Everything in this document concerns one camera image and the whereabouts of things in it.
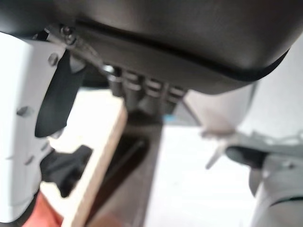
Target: gray metal part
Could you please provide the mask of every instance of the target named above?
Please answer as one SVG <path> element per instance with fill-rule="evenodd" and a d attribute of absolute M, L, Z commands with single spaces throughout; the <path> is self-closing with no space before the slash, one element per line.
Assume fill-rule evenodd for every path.
<path fill-rule="evenodd" d="M 301 227 L 303 201 L 288 201 L 268 208 L 251 227 Z"/>

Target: wooden plank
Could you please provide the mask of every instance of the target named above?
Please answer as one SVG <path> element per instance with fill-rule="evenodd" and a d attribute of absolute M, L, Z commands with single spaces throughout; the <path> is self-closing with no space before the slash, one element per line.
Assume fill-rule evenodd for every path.
<path fill-rule="evenodd" d="M 41 183 L 41 191 L 64 218 L 63 227 L 84 226 L 90 207 L 103 180 L 112 155 L 126 124 L 123 100 L 107 90 L 80 91 L 68 125 L 52 146 L 71 153 L 81 144 L 93 149 L 82 178 L 68 198 L 63 199 L 52 183 Z"/>

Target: screw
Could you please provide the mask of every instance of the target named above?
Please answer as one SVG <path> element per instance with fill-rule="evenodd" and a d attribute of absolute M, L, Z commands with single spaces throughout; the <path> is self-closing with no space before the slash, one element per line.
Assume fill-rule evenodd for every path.
<path fill-rule="evenodd" d="M 51 56 L 48 58 L 48 63 L 51 66 L 55 66 L 58 63 L 59 56 L 56 53 L 52 53 Z"/>
<path fill-rule="evenodd" d="M 31 115 L 31 113 L 34 110 L 32 108 L 30 108 L 29 106 L 23 106 L 19 109 L 17 109 L 17 115 L 20 117 L 28 117 Z"/>
<path fill-rule="evenodd" d="M 72 32 L 73 32 L 73 30 L 70 28 L 70 27 L 68 27 L 68 26 L 63 26 L 62 28 L 61 28 L 61 34 L 63 35 L 63 36 L 66 36 L 66 35 L 71 35 L 72 34 Z"/>
<path fill-rule="evenodd" d="M 282 164 L 282 166 L 283 166 L 284 168 L 288 168 L 288 169 L 293 169 L 293 168 L 295 168 L 294 163 L 292 163 L 291 161 L 285 161 L 285 162 Z"/>

